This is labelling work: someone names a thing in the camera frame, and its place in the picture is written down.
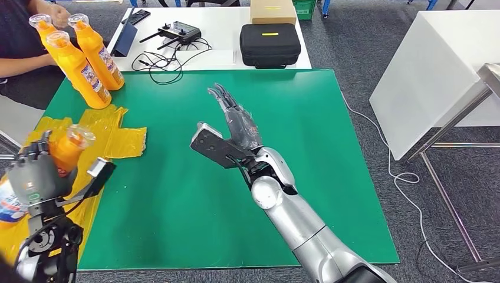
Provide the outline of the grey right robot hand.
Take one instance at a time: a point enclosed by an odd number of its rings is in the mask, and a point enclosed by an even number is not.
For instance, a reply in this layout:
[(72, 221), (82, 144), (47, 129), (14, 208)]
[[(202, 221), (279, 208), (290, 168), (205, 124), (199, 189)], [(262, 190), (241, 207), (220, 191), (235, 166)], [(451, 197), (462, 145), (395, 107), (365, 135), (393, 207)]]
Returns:
[(244, 150), (254, 150), (262, 146), (262, 138), (252, 116), (234, 99), (222, 85), (215, 83), (208, 93), (219, 103), (229, 132), (230, 141)]

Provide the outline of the person's left hand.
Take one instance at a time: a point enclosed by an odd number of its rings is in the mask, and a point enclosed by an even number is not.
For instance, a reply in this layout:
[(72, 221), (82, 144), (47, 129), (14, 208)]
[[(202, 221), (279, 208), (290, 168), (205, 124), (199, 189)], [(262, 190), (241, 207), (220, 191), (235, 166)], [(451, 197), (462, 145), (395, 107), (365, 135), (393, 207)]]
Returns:
[(46, 13), (51, 16), (52, 22), (56, 27), (65, 28), (68, 26), (68, 19), (71, 14), (63, 6), (47, 2)]

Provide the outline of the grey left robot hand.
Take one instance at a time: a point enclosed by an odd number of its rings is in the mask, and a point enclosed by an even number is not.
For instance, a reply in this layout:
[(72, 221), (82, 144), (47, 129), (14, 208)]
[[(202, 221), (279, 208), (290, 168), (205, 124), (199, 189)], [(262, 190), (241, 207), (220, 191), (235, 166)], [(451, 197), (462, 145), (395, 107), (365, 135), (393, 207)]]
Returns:
[(50, 152), (51, 133), (47, 130), (39, 140), (23, 147), (6, 170), (15, 195), (28, 206), (68, 196), (77, 177), (77, 168), (64, 177), (59, 175)]

